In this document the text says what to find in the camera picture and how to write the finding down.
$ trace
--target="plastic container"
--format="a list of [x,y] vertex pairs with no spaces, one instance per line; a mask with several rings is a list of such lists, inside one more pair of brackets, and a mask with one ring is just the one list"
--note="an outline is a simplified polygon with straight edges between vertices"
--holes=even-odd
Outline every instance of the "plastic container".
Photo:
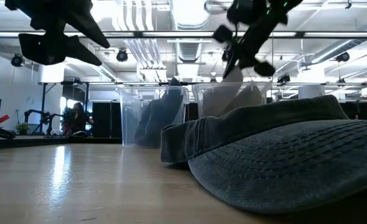
[[269,82],[201,83],[192,87],[198,117],[223,116],[236,108],[266,104]]
[[185,122],[189,94],[181,86],[119,88],[124,147],[159,147],[160,132]]

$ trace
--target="person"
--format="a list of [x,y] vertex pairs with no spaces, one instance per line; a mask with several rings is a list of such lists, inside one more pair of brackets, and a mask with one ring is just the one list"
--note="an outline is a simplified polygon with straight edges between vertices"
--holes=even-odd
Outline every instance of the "person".
[[73,110],[75,110],[75,120],[71,128],[72,133],[85,131],[85,124],[87,122],[90,124],[94,123],[93,120],[85,114],[83,105],[81,103],[75,103]]

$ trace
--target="table surface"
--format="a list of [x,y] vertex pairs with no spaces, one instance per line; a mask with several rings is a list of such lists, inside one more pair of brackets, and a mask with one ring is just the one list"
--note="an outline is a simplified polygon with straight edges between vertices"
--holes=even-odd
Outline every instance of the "table surface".
[[158,149],[72,144],[0,150],[0,223],[367,223],[367,202],[263,216],[210,195]]

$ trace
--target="white wall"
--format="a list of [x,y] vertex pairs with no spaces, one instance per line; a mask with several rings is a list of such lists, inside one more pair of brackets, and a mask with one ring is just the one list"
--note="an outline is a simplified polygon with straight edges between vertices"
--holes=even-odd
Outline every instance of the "white wall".
[[[11,62],[0,57],[0,117],[8,115],[10,118],[0,124],[6,130],[15,130],[17,124],[16,110],[19,110],[21,122],[24,122],[24,112],[29,109],[41,110],[42,85],[38,84],[39,73],[28,68],[14,68]],[[45,110],[59,113],[59,102],[62,87],[56,86],[46,96]],[[38,124],[40,116],[31,114],[29,123]],[[53,121],[54,129],[59,127],[59,119]]]

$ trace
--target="cap brim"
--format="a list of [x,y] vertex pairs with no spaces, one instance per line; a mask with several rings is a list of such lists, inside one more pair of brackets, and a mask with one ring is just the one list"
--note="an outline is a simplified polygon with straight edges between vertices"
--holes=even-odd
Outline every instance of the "cap brim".
[[287,213],[367,189],[367,121],[307,121],[270,129],[188,161],[220,200]]

